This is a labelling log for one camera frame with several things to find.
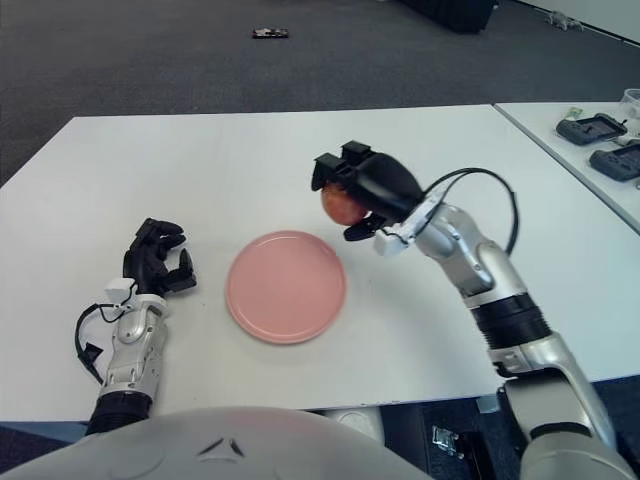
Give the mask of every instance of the gray carpet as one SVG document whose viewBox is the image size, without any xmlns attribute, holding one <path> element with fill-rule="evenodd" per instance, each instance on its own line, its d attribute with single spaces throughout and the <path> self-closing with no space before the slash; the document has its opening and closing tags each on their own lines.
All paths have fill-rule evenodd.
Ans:
<svg viewBox="0 0 640 480">
<path fill-rule="evenodd" d="M 503 1 L 458 35 L 395 0 L 1 0 L 0 185 L 70 118 L 617 100 L 640 49 Z M 253 40 L 284 27 L 288 40 Z"/>
</svg>

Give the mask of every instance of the robotic hand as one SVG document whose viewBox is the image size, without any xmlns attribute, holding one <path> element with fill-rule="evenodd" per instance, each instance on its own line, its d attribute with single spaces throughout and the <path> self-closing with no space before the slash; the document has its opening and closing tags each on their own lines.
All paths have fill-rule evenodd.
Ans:
<svg viewBox="0 0 640 480">
<path fill-rule="evenodd" d="M 120 314 L 113 320 L 113 357 L 104 382 L 101 382 L 102 389 L 87 435 L 107 432 L 149 417 L 167 337 L 164 318 L 168 310 L 164 296 L 196 285 L 187 250 L 180 252 L 180 263 L 175 270 L 169 271 L 164 264 L 169 250 L 184 241 L 182 228 L 178 225 L 148 218 L 125 253 L 123 278 L 114 279 L 107 286 L 107 296 L 113 302 L 109 306 Z M 96 348 L 88 344 L 78 356 L 100 381 L 93 367 Z"/>
<path fill-rule="evenodd" d="M 452 172 L 423 192 L 395 159 L 349 142 L 341 158 L 327 153 L 316 159 L 311 188 L 337 184 L 371 211 L 345 230 L 346 240 L 375 236 L 374 247 L 384 256 L 415 243 L 440 264 L 484 334 L 497 373 L 508 379 L 499 393 L 517 423 L 522 447 L 528 444 L 522 478 L 634 478 L 616 453 L 604 405 L 560 334 L 545 322 L 507 254 L 466 212 L 444 202 L 457 179 L 446 189 L 442 181 L 469 173 L 492 175 L 509 190 L 514 207 L 510 252 L 518 227 L 515 194 L 484 169 Z"/>
</svg>

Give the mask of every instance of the wire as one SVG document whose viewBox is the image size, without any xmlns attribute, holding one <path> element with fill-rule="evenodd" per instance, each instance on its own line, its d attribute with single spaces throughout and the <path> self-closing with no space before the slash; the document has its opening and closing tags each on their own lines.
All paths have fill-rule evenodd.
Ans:
<svg viewBox="0 0 640 480">
<path fill-rule="evenodd" d="M 496 180 L 498 180 L 504 186 L 504 188 L 506 188 L 507 192 L 509 193 L 509 200 L 511 202 L 511 211 L 512 211 L 512 214 L 513 214 L 513 220 L 512 220 L 512 223 L 511 223 L 511 233 L 509 234 L 509 240 L 507 242 L 507 246 L 505 248 L 505 252 L 507 253 L 507 255 L 511 255 L 511 252 L 513 252 L 513 249 L 516 246 L 516 242 L 518 240 L 518 232 L 520 230 L 520 212 L 518 211 L 518 202 L 516 200 L 516 192 L 514 192 L 513 189 L 511 188 L 511 186 L 509 185 L 509 183 L 507 183 L 507 181 L 504 178 L 502 178 L 500 175 L 498 175 L 497 173 L 495 173 L 495 172 L 493 172 L 491 170 L 487 170 L 486 168 L 477 168 L 477 167 L 468 167 L 468 168 L 461 168 L 459 170 L 454 170 L 453 172 L 449 172 L 446 175 L 443 175 L 442 177 L 437 179 L 435 182 L 433 182 L 423 192 L 423 197 L 426 197 L 429 193 L 431 193 L 431 191 L 434 188 L 436 188 L 442 182 L 445 182 L 445 181 L 449 180 L 452 177 L 456 177 L 456 175 L 457 175 L 457 177 L 454 178 L 451 181 L 451 183 L 447 186 L 447 189 L 444 191 L 444 194 L 442 195 L 442 198 L 438 202 L 438 205 L 436 205 L 436 207 L 433 209 L 433 212 L 435 213 L 438 210 L 438 208 L 444 203 L 444 199 L 446 198 L 446 196 L 449 193 L 449 191 L 451 190 L 451 188 L 453 188 L 453 186 L 459 180 L 462 180 L 467 175 L 471 175 L 471 174 L 474 174 L 474 173 L 483 173 L 485 175 L 489 175 L 490 177 L 495 178 Z M 422 232 L 427 227 L 427 225 L 429 225 L 429 223 L 431 222 L 432 219 L 433 219 L 433 214 L 427 220 L 427 223 L 425 223 L 423 225 L 423 227 L 420 229 L 420 232 Z"/>
<path fill-rule="evenodd" d="M 129 300 L 131 300 L 131 297 L 133 296 L 133 287 L 135 286 L 136 286 L 136 282 L 134 282 L 129 287 L 129 295 L 120 305 L 124 305 Z M 80 360 L 80 363 L 84 365 L 84 368 L 87 369 L 87 371 L 91 374 L 91 376 L 95 378 L 100 385 L 102 385 L 104 381 L 102 380 L 102 377 L 98 373 L 98 370 L 96 370 L 96 367 L 94 366 L 93 363 L 97 358 L 97 356 L 102 352 L 102 350 L 99 347 L 96 347 L 95 345 L 91 345 L 89 342 L 87 342 L 87 348 L 83 349 L 82 345 L 80 344 L 80 329 L 82 328 L 82 324 L 84 323 L 86 318 L 89 317 L 89 315 L 91 315 L 96 310 L 100 311 L 102 320 L 104 320 L 106 323 L 114 323 L 120 320 L 124 315 L 128 313 L 128 310 L 124 310 L 120 312 L 120 314 L 117 315 L 115 318 L 107 319 L 106 315 L 104 314 L 104 309 L 116 308 L 116 307 L 117 305 L 114 305 L 113 303 L 94 303 L 93 305 L 90 305 L 89 307 L 87 307 L 80 314 L 80 317 L 76 322 L 76 329 L 73 336 L 73 343 L 76 349 L 76 355 L 78 356 L 78 360 Z"/>
</svg>

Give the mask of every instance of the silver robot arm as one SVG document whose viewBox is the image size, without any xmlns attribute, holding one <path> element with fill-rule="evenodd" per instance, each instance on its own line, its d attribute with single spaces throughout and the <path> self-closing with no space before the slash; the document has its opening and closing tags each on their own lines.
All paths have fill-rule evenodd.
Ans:
<svg viewBox="0 0 640 480">
<path fill-rule="evenodd" d="M 635 478 L 616 452 L 602 401 L 509 257 L 442 195 L 434 191 L 404 222 L 378 230 L 374 246 L 389 256 L 415 243 L 460 292 L 497 373 L 508 379 L 501 389 L 504 406 L 528 444 L 521 478 Z"/>
</svg>

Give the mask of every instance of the black joint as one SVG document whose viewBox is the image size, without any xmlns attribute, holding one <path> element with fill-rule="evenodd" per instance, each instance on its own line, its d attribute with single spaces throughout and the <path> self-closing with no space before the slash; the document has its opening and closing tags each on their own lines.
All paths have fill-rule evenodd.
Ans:
<svg viewBox="0 0 640 480">
<path fill-rule="evenodd" d="M 471 312 L 492 350 L 522 345 L 551 335 L 542 312 L 527 293 L 482 305 Z"/>
<path fill-rule="evenodd" d="M 363 143 L 351 140 L 342 146 L 342 158 L 351 165 L 359 165 L 365 158 L 371 155 L 371 147 Z"/>
<path fill-rule="evenodd" d="M 152 400 L 141 392 L 112 392 L 98 398 L 85 435 L 110 432 L 149 418 Z"/>
<path fill-rule="evenodd" d="M 531 430 L 531 440 L 535 440 L 538 437 L 543 435 L 547 435 L 549 433 L 558 433 L 558 432 L 569 432 L 569 433 L 577 433 L 579 435 L 584 435 L 585 437 L 591 436 L 591 431 L 582 425 L 581 423 L 575 422 L 558 422 L 558 423 L 546 423 L 544 425 L 539 425 L 533 430 Z"/>
</svg>

